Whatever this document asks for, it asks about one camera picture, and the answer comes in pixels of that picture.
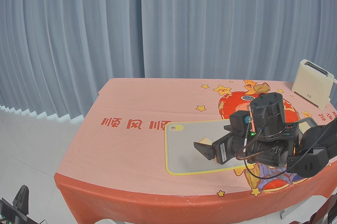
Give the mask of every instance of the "label sticker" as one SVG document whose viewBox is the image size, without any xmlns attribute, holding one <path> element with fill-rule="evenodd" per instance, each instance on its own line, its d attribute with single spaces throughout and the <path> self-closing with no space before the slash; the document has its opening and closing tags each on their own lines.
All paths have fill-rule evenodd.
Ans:
<svg viewBox="0 0 337 224">
<path fill-rule="evenodd" d="M 220 144 L 220 150 L 221 150 L 222 162 L 225 162 L 227 160 L 225 143 Z"/>
<path fill-rule="evenodd" d="M 243 99 L 243 100 L 254 100 L 255 98 L 252 95 L 244 95 L 243 97 L 241 97 L 241 99 Z"/>
</svg>

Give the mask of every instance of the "chinese characters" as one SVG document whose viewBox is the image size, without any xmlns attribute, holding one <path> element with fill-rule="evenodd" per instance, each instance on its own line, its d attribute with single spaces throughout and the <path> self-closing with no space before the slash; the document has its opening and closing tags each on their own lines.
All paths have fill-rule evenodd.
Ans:
<svg viewBox="0 0 337 224">
<path fill-rule="evenodd" d="M 321 114 L 319 114 L 318 116 L 322 119 L 322 121 L 326 121 L 326 119 L 325 119 L 325 117 L 324 117 L 324 114 L 321 113 Z"/>
<path fill-rule="evenodd" d="M 331 114 L 329 113 L 326 113 L 326 116 L 330 119 L 330 120 L 333 120 L 334 118 L 331 116 Z"/>
<path fill-rule="evenodd" d="M 117 117 L 104 118 L 101 125 L 107 126 L 107 127 L 117 128 L 122 123 L 122 120 L 123 120 L 122 118 L 117 118 Z M 165 121 L 165 120 L 151 121 L 149 129 L 164 130 L 165 125 L 170 123 L 170 122 L 171 121 Z M 126 129 L 139 129 L 139 130 L 141 130 L 142 123 L 143 123 L 143 121 L 140 120 L 140 119 L 135 119 L 135 120 L 129 119 L 127 121 L 127 125 L 124 125 L 124 128 L 126 127 Z"/>
</svg>

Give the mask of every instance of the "cartoon character print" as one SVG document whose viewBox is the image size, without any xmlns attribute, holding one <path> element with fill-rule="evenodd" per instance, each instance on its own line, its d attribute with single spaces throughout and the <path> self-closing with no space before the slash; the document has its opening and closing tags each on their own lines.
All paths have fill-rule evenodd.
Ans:
<svg viewBox="0 0 337 224">
<path fill-rule="evenodd" d="M 224 94 L 221 97 L 218 108 L 222 119 L 229 119 L 229 116 L 238 110 L 248 110 L 250 102 L 253 99 L 257 98 L 261 93 L 267 93 L 270 91 L 270 86 L 267 83 L 257 84 L 257 82 L 252 80 L 244 80 L 244 82 L 244 87 L 247 91 L 237 91 L 231 94 Z M 299 113 L 289 101 L 283 99 L 283 104 L 287 122 L 294 122 L 300 119 Z M 284 171 L 286 167 L 279 169 L 256 163 L 249 166 L 249 169 L 253 174 L 259 177 L 270 177 Z M 291 184 L 298 184 L 306 180 L 305 178 L 292 173 L 284 173 L 273 179 L 260 180 L 252 176 L 245 167 L 237 168 L 234 172 L 237 176 L 242 174 L 245 175 L 247 182 L 252 189 L 251 194 L 255 196 L 262 192 L 278 191 L 290 186 Z"/>
</svg>

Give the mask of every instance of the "cable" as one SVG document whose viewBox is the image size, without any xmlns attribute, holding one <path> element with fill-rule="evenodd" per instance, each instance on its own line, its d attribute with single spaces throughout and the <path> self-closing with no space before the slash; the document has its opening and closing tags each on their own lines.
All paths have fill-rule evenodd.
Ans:
<svg viewBox="0 0 337 224">
<path fill-rule="evenodd" d="M 6 223 L 6 218 L 2 214 L 0 214 L 0 223 Z"/>
<path fill-rule="evenodd" d="M 249 131 L 249 126 L 248 126 L 248 128 L 247 128 L 246 137 L 245 137 L 245 142 L 247 141 L 248 131 Z M 247 147 L 249 147 L 253 142 L 255 142 L 256 139 L 260 136 L 261 133 L 262 133 L 262 129 L 260 129 L 259 133 L 254 137 L 254 139 L 252 139 L 247 145 L 245 145 L 245 146 L 244 146 L 244 147 L 243 147 L 243 148 L 236 154 L 235 157 L 236 157 L 237 160 L 246 160 L 246 159 L 250 159 L 250 158 L 252 158 L 252 157 L 258 156 L 258 155 L 260 155 L 260 154 L 263 153 L 263 151 L 262 151 L 262 152 L 258 152 L 258 153 L 252 154 L 252 155 L 250 155 L 250 156 L 247 156 L 247 155 L 246 155 L 246 152 L 245 152 L 245 149 L 246 149 Z M 242 151 L 244 151 L 243 158 L 239 158 L 239 154 L 240 154 Z"/>
<path fill-rule="evenodd" d="M 244 160 L 244 162 L 245 162 L 245 166 L 246 166 L 246 169 L 248 170 L 248 172 L 252 175 L 252 176 L 254 176 L 255 178 L 258 178 L 258 179 L 272 179 L 272 178 L 275 178 L 275 177 L 277 177 L 277 176 L 280 176 L 280 175 L 282 175 L 282 174 L 284 174 L 284 173 L 286 173 L 286 172 L 288 172 L 288 171 L 290 171 L 290 169 L 292 169 L 297 163 L 299 163 L 303 158 L 304 158 L 304 156 L 306 155 L 306 154 L 308 154 L 309 153 L 309 151 L 314 147 L 314 145 L 323 137 L 323 135 L 331 128 L 331 126 L 332 126 L 333 124 L 331 124 L 324 132 L 323 132 L 323 134 L 312 144 L 312 146 L 310 146 L 310 148 L 294 163 L 294 165 L 293 166 L 291 166 L 291 167 L 288 167 L 286 170 L 284 170 L 284 171 L 282 171 L 282 172 L 280 172 L 279 174 L 277 174 L 277 175 L 275 175 L 275 176 L 271 176 L 271 177 L 259 177 L 259 176 L 256 176 L 255 174 L 253 174 L 249 169 L 248 169 L 248 166 L 247 166 L 247 163 L 246 163 L 246 160 Z"/>
</svg>

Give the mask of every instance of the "robotic arm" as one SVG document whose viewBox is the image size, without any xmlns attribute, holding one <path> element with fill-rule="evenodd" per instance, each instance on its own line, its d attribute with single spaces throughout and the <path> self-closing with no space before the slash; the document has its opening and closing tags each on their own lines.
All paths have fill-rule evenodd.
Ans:
<svg viewBox="0 0 337 224">
<path fill-rule="evenodd" d="M 0 200 L 0 223 L 4 224 L 39 224 L 27 217 L 28 215 L 29 189 L 23 185 L 15 199 L 13 205 L 4 198 Z"/>
<path fill-rule="evenodd" d="M 337 156 L 337 118 L 327 125 L 314 126 L 303 135 L 299 123 L 286 123 L 283 97 L 280 93 L 260 94 L 250 103 L 250 111 L 230 115 L 230 131 L 212 145 L 194 142 L 194 147 L 208 160 L 224 164 L 232 158 L 250 164 L 259 162 L 287 169 L 310 178 Z M 258 177 L 270 179 L 280 176 Z"/>
</svg>

